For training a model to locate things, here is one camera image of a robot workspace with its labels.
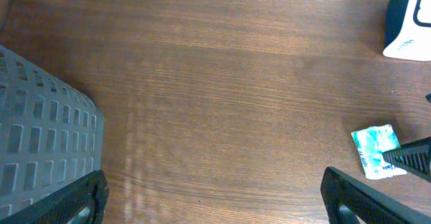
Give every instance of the blue and white packet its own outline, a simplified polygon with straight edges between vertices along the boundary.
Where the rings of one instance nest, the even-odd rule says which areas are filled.
[[[352,132],[358,148],[365,176],[369,180],[390,178],[407,172],[384,161],[382,153],[399,148],[397,136],[390,124],[371,126],[364,130]]]

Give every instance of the plastic crate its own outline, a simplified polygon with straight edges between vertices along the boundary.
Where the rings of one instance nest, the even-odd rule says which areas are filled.
[[[0,219],[100,169],[93,101],[0,46]]]

